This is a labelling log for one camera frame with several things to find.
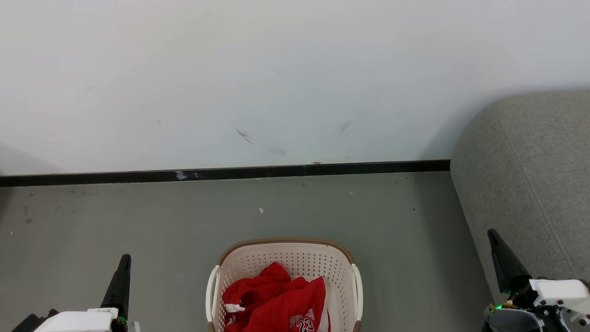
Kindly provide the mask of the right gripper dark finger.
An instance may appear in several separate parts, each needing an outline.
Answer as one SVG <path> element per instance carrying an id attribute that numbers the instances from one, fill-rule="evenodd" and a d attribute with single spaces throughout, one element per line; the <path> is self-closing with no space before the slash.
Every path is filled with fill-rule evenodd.
<path id="1" fill-rule="evenodd" d="M 489 229 L 487 236 L 499 291 L 518 292 L 529 283 L 531 274 L 495 229 Z"/>

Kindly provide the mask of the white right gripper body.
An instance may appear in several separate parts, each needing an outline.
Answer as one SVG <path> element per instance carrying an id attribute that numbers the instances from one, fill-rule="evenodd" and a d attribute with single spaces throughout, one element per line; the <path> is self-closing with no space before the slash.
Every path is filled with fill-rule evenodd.
<path id="1" fill-rule="evenodd" d="M 508 299 L 485 309 L 483 332 L 570 332 L 575 324 L 589 328 L 588 282 L 529 276 L 497 279 Z"/>

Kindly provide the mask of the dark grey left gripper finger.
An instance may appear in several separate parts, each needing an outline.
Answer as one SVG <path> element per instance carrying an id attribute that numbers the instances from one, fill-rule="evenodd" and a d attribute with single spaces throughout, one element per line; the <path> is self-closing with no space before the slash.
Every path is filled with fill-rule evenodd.
<path id="1" fill-rule="evenodd" d="M 130 273 L 131 273 L 131 256 L 122 255 L 118 268 L 112 276 L 105 297 L 101 303 L 101 308 L 118 309 L 120 320 L 127 320 L 129 313 L 130 300 Z"/>

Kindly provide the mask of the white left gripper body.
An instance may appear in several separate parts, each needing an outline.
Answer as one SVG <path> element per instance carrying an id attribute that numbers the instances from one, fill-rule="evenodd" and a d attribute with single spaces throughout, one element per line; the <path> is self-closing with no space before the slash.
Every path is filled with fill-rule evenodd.
<path id="1" fill-rule="evenodd" d="M 140 332 L 137 321 L 127 321 L 117 308 L 59 312 L 51 309 L 46 317 L 30 314 L 13 332 Z"/>

